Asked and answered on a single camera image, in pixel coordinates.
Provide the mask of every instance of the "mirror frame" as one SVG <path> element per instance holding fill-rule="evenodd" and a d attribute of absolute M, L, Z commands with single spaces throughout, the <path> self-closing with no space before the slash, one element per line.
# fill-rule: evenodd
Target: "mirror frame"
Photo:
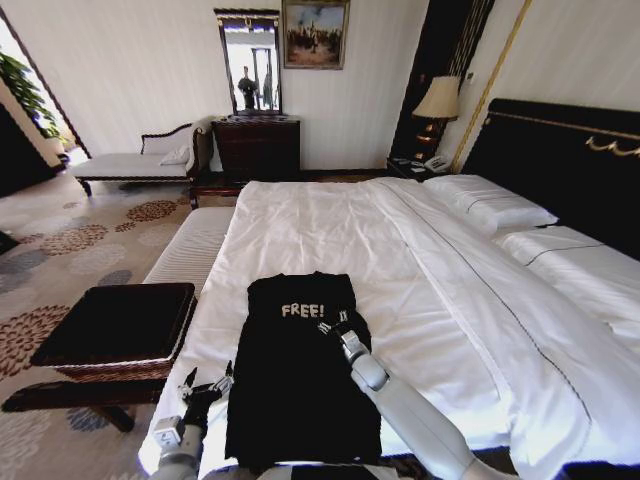
<path fill-rule="evenodd" d="M 270 9 L 255 8 L 214 8 L 218 29 L 220 30 L 220 42 L 222 43 L 222 52 L 224 54 L 224 63 L 227 69 L 227 80 L 229 81 L 229 95 L 231 96 L 231 106 L 234 115 L 282 115 L 282 69 L 280 68 L 280 11 Z M 277 110 L 253 110 L 251 113 L 238 113 L 238 105 L 234 94 L 233 77 L 231 76 L 231 67 L 229 66 L 229 52 L 227 51 L 227 37 L 224 31 L 224 18 L 266 18 L 273 19 L 273 29 L 275 33 L 276 56 L 278 58 L 278 109 Z"/>

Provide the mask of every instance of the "wooden dresser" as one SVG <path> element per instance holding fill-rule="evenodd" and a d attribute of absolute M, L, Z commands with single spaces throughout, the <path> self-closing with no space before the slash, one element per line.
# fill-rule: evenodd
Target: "wooden dresser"
<path fill-rule="evenodd" d="M 228 116 L 213 121 L 225 177 L 295 180 L 300 174 L 300 119 Z"/>

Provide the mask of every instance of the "green leaves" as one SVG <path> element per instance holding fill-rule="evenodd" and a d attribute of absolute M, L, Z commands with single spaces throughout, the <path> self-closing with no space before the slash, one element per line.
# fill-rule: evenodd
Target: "green leaves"
<path fill-rule="evenodd" d="M 22 105 L 22 108 L 31 118 L 35 126 L 45 138 L 60 137 L 60 131 L 55 123 L 55 117 L 45 107 L 44 100 L 40 96 L 40 89 L 27 78 L 31 69 L 9 55 L 0 52 L 0 77 L 9 87 L 13 96 Z M 43 118 L 49 125 L 43 128 L 38 119 Z"/>

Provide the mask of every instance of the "wooden bench base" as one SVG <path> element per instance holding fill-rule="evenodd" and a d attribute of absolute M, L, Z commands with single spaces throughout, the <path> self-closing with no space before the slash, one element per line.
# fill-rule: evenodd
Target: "wooden bench base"
<path fill-rule="evenodd" d="M 134 421 L 121 405 L 158 403 L 164 384 L 165 380 L 38 383 L 11 395 L 2 404 L 2 411 L 89 407 L 121 432 L 130 432 Z"/>

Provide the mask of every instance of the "black headboard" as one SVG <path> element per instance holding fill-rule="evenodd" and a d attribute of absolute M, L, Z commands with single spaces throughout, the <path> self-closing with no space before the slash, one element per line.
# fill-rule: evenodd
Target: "black headboard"
<path fill-rule="evenodd" d="M 639 147 L 639 112 L 497 98 L 462 173 L 640 259 Z"/>

